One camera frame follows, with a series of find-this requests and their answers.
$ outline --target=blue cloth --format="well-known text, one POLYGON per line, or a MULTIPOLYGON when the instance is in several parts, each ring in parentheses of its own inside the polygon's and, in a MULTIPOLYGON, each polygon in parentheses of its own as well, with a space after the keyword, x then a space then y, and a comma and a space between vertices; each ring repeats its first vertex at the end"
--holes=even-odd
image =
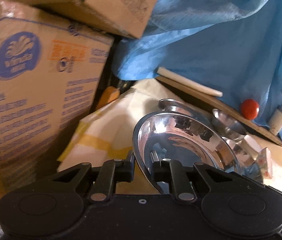
POLYGON ((140 80, 159 66, 222 91, 237 110, 253 98, 254 121, 267 126, 282 105, 282 0, 158 0, 142 38, 119 43, 112 71, 140 80))

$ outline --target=black object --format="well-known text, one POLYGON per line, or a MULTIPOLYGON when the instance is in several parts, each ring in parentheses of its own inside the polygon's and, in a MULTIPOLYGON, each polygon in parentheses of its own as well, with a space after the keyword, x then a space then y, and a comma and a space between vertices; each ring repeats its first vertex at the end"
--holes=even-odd
POLYGON ((154 162, 167 195, 115 194, 131 182, 134 156, 81 163, 6 194, 2 240, 282 239, 282 192, 203 163, 154 162))

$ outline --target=metal bowl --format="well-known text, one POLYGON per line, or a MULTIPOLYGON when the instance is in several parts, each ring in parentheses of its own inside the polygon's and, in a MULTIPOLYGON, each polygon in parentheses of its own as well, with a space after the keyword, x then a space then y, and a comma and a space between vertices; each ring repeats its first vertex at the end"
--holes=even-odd
POLYGON ((210 120, 206 116, 198 112, 190 104, 187 104, 181 101, 177 101, 175 99, 166 98, 166 99, 161 99, 159 101, 159 108, 162 111, 166 111, 166 112, 177 112, 177 113, 188 115, 192 117, 193 119, 198 120, 199 122, 212 128, 212 124, 210 120))
POLYGON ((241 167, 241 174, 263 183, 262 172, 258 163, 253 159, 252 155, 241 147, 241 142, 236 143, 228 138, 224 138, 226 143, 233 150, 241 167))
POLYGON ((213 109, 212 124, 215 130, 226 138, 240 142, 247 135, 243 125, 219 109, 213 109))
POLYGON ((241 173, 227 143, 212 129, 184 114, 147 114, 134 128, 132 145, 141 171, 161 193, 168 192, 151 179, 153 161, 178 160, 187 167, 203 162, 226 172, 241 173))

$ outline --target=red tomato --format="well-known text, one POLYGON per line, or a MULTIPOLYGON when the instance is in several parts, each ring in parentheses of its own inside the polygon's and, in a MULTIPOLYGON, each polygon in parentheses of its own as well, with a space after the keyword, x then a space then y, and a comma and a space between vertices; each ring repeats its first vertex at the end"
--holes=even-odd
POLYGON ((240 105, 240 110, 244 118, 248 120, 255 119, 259 114, 259 104, 253 99, 246 99, 240 105))

